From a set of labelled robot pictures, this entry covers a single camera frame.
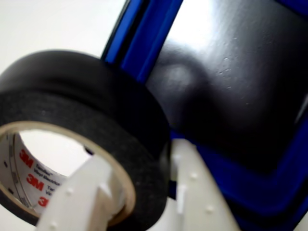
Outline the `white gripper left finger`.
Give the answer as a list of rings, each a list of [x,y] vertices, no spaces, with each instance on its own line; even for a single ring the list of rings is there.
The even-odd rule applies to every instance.
[[[95,155],[49,200],[38,231],[105,231],[116,212],[116,180],[109,163]]]

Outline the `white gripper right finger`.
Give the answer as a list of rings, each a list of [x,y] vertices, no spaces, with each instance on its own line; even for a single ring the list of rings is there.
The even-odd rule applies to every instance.
[[[176,181],[182,231],[238,231],[240,228],[195,145],[172,141],[170,178]]]

